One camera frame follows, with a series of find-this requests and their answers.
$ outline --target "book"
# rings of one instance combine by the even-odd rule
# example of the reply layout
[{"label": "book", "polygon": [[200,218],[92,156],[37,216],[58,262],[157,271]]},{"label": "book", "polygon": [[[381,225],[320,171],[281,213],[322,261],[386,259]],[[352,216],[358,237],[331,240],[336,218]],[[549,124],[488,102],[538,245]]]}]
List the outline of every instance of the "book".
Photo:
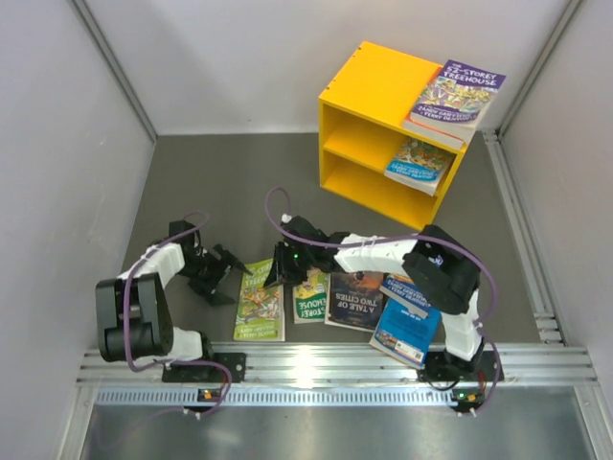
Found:
[{"label": "book", "polygon": [[427,317],[432,308],[408,276],[388,275],[383,280],[380,290],[420,318]]},{"label": "book", "polygon": [[312,268],[308,279],[293,288],[294,323],[324,322],[328,303],[328,273]]},{"label": "book", "polygon": [[441,312],[431,309],[420,318],[390,298],[369,342],[383,353],[416,369],[423,369],[439,323]]},{"label": "book", "polygon": [[453,154],[409,137],[388,165],[385,175],[434,196],[453,159]]},{"label": "book", "polygon": [[324,322],[372,332],[383,311],[382,273],[331,273]]},{"label": "book", "polygon": [[284,341],[284,287],[264,288],[272,259],[247,264],[242,275],[234,340]]},{"label": "book", "polygon": [[505,76],[448,60],[426,85],[403,127],[452,149],[470,144]]}]

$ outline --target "gray wall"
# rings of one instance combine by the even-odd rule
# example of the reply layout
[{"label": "gray wall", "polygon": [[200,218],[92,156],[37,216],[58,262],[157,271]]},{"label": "gray wall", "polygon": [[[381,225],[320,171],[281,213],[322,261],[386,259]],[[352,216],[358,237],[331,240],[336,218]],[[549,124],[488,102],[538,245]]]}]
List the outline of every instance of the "gray wall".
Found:
[{"label": "gray wall", "polygon": [[507,75],[498,127],[566,1],[88,3],[158,132],[202,134],[317,130],[317,97],[362,40]]},{"label": "gray wall", "polygon": [[152,144],[65,0],[0,4],[0,458],[53,455]]},{"label": "gray wall", "polygon": [[589,0],[505,138],[570,338],[613,407],[613,2]]}]

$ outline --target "green book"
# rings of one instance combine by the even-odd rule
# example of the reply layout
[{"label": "green book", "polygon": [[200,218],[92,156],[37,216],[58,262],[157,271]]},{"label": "green book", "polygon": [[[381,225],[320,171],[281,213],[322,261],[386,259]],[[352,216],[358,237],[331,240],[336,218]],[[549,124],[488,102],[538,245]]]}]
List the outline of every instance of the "green book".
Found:
[{"label": "green book", "polygon": [[238,297],[234,340],[285,341],[284,287],[264,288],[272,259],[248,264]]},{"label": "green book", "polygon": [[294,287],[294,323],[323,323],[328,303],[328,273],[313,268],[308,279]]}]

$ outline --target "shelf top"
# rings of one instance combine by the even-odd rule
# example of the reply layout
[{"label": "shelf top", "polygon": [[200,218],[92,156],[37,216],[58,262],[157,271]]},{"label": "shelf top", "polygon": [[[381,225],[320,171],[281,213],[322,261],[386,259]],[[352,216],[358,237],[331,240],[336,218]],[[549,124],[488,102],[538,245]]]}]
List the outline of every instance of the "shelf top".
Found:
[{"label": "shelf top", "polygon": [[322,92],[320,100],[454,153],[402,127],[402,120],[440,64],[364,41]]}]

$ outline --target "yellow bookshelf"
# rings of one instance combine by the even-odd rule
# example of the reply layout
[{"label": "yellow bookshelf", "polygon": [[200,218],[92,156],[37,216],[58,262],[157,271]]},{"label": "yellow bookshelf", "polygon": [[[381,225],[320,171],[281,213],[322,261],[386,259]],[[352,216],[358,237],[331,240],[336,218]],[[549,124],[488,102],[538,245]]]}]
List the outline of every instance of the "yellow bookshelf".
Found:
[{"label": "yellow bookshelf", "polygon": [[[440,64],[363,42],[319,97],[321,186],[421,230],[431,223],[464,159],[402,127]],[[407,136],[455,154],[434,196],[383,175]]]}]

